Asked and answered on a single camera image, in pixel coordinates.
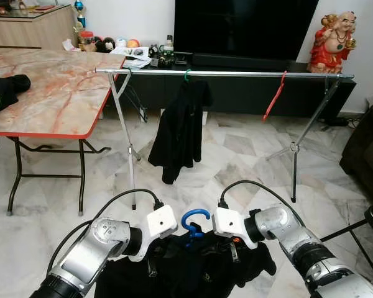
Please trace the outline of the black television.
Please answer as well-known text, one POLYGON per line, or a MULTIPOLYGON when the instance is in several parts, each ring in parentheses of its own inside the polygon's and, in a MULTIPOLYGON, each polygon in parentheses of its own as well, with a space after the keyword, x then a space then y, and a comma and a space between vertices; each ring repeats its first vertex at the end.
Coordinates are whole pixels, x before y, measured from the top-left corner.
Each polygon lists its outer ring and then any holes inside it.
POLYGON ((297 59, 318 0, 175 0, 178 52, 297 59))

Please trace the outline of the chrome clothes rack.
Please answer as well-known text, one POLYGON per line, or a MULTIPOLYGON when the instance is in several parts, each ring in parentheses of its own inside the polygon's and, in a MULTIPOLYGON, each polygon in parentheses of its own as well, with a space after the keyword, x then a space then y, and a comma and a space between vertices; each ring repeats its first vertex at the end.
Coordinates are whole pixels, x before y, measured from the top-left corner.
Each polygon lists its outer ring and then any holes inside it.
POLYGON ((133 74, 151 75, 151 76, 182 76, 184 79, 188 79, 190 76, 194 77, 245 77, 245 78, 323 78, 325 91, 320 105, 316 108, 312 117, 302 134, 297 138, 296 141, 292 142, 288 148, 278 151, 269 157, 276 157, 283 155, 287 151, 293 154, 293 171, 292 171, 292 195, 291 201, 297 201, 297 181, 298 181, 298 152, 301 149, 302 142, 311 127, 315 124, 318 116, 323 112, 329 100, 334 96, 336 90, 340 86, 340 83, 344 79, 354 79, 351 74, 342 73, 308 73, 308 72, 250 72, 250 71, 176 71, 176 70, 154 70, 154 69, 96 69, 96 73, 105 73, 109 76, 110 91, 113 96, 113 100, 116 107, 116 113, 121 123, 121 128, 126 135, 127 140, 127 164, 129 165, 129 187, 135 188, 134 181, 134 165, 136 162, 141 160, 138 152, 135 151, 134 145, 131 141, 131 135, 125 125, 124 114, 119 107, 119 97, 123 94, 124 89, 127 87, 127 83, 133 74))

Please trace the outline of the black plush toy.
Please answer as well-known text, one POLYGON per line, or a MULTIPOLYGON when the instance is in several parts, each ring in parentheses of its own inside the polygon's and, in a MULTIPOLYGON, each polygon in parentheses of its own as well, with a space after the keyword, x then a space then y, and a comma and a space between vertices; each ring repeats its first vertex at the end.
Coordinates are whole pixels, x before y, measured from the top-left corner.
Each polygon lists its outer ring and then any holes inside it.
POLYGON ((117 47, 115 39, 112 37, 94 37, 94 40, 97 52, 110 53, 117 47))

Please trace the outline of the light wooden sideboard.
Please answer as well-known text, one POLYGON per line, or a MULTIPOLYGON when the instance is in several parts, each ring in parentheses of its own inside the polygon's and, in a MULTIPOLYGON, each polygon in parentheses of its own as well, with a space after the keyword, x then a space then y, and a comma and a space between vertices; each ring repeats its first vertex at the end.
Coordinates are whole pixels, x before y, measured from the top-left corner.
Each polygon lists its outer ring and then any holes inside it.
POLYGON ((75 25, 76 12, 71 5, 25 14, 21 9, 14 9, 0 15, 0 48, 64 50, 66 40, 76 47, 75 25))

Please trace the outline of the marble-pattern folding table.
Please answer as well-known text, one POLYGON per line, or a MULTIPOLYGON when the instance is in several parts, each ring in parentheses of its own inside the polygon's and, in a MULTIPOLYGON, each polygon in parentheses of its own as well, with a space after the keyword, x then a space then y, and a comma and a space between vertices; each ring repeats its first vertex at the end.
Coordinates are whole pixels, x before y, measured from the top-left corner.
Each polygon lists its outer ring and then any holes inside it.
POLYGON ((51 49, 0 48, 0 77, 25 75, 30 78, 28 91, 19 94, 19 102, 0 112, 0 136, 15 145, 17 175, 6 214, 13 214, 13 202, 22 170, 21 150, 53 153, 54 148, 30 148, 21 137, 75 139, 81 173, 78 215, 83 215, 85 155, 98 150, 87 141, 110 93, 113 76, 98 69, 121 69, 125 57, 101 52, 69 52, 51 49))

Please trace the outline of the dark brown sofa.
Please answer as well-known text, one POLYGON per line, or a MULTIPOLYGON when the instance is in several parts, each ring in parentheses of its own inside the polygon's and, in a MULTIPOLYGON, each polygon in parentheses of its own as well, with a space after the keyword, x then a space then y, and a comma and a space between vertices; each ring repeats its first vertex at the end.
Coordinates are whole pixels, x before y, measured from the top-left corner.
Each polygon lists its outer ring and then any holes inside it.
POLYGON ((373 106, 364 114, 349 137, 339 162, 373 204, 373 106))

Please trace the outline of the red laughing Buddha statue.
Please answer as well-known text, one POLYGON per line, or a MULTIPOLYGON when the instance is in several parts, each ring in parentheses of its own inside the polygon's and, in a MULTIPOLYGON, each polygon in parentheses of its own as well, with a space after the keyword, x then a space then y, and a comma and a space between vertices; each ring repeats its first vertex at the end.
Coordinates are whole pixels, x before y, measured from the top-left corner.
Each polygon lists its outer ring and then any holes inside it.
POLYGON ((327 14, 321 20, 323 28, 315 32, 315 41, 310 51, 308 71, 314 73, 342 72, 343 60, 356 48, 353 37, 356 30, 356 15, 353 11, 342 14, 327 14))

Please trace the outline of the stack of white papers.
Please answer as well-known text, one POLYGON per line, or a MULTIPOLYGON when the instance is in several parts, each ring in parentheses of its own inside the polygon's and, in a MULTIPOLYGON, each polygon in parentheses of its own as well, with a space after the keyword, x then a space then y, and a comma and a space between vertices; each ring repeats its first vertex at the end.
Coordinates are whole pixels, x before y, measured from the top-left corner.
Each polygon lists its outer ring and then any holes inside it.
POLYGON ((124 67, 139 69, 149 65, 152 58, 149 56, 149 48, 147 47, 118 47, 111 51, 112 54, 124 55, 124 67))

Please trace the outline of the black TV console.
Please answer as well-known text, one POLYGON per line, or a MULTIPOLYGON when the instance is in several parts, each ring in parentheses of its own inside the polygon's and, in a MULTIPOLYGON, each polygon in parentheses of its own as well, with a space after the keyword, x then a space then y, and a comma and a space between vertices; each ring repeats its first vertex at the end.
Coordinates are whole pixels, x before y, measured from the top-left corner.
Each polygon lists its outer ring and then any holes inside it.
MULTIPOLYGON (((153 68, 146 66, 143 70, 186 71, 257 71, 283 72, 253 68, 209 67, 193 65, 174 65, 171 68, 153 68)), ((194 77, 189 79, 204 80, 209 83, 213 104, 208 112, 250 114, 263 116, 272 97, 280 84, 278 78, 245 77, 194 77)), ((150 74, 133 74, 127 87, 121 94, 121 107, 132 110, 144 108, 147 111, 160 111, 174 99, 182 76, 151 76, 150 74)), ((343 105, 348 102, 356 87, 353 79, 344 79, 328 105, 318 116, 319 119, 337 117, 343 105)), ((272 116, 311 117, 323 99, 325 91, 323 78, 286 78, 282 94, 271 111, 272 116)))

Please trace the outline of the red-lidded jar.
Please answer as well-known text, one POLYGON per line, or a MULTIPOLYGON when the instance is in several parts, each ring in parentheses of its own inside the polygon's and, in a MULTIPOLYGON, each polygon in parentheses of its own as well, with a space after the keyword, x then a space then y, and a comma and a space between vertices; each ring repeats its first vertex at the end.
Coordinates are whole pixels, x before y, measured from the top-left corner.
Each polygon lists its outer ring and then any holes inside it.
POLYGON ((96 52, 94 34, 92 31, 79 32, 79 48, 84 52, 96 52))

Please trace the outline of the blue plastic hanger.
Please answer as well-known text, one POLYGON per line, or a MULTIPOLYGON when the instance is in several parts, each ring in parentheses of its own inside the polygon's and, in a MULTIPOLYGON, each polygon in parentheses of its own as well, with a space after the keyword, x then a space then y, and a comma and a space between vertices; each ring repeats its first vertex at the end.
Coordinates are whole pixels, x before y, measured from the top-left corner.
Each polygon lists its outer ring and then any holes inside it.
POLYGON ((203 229, 201 229, 200 227, 193 227, 187 224, 187 219, 192 215, 204 215, 206 219, 211 218, 209 210, 206 210, 204 208, 195 208, 189 210, 184 213, 183 216, 181 216, 180 225, 188 231, 188 242, 186 242, 185 244, 186 248, 192 247, 192 244, 194 244, 195 240, 199 240, 205 235, 203 233, 203 229))

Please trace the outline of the pink tissue pack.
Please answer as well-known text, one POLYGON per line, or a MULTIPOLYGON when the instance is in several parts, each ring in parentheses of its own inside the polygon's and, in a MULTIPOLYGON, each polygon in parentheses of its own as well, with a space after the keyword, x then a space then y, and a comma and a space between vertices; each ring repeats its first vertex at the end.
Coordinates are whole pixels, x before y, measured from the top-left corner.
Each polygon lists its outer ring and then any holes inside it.
POLYGON ((70 51, 70 52, 79 52, 81 49, 78 46, 75 46, 72 42, 72 40, 66 39, 64 42, 62 42, 62 46, 65 49, 65 51, 70 51))

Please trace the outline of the red plastic hanger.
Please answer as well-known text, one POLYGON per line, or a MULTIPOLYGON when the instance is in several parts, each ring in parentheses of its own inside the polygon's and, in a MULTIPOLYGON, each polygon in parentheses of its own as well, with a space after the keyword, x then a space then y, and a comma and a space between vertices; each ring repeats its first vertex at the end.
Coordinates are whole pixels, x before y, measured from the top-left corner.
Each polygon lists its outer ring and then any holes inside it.
POLYGON ((272 97, 272 100, 270 101, 268 105, 268 108, 266 108, 266 111, 264 112, 264 115, 262 116, 263 122, 265 122, 269 118, 269 115, 271 114, 271 111, 274 108, 275 103, 277 102, 278 98, 282 94, 282 91, 284 88, 284 80, 287 74, 288 74, 288 71, 284 71, 282 76, 280 77, 280 84, 277 88, 277 91, 275 92, 274 96, 272 97))

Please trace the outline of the blue and gold trophy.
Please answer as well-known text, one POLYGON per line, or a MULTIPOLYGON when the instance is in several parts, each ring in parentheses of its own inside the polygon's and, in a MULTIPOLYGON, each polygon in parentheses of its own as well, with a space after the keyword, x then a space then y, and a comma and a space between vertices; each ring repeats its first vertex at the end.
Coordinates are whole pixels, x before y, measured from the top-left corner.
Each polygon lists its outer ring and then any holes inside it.
POLYGON ((75 3, 73 3, 73 8, 75 8, 76 11, 75 32, 78 34, 79 32, 83 32, 86 28, 84 16, 85 6, 82 0, 75 0, 75 3))

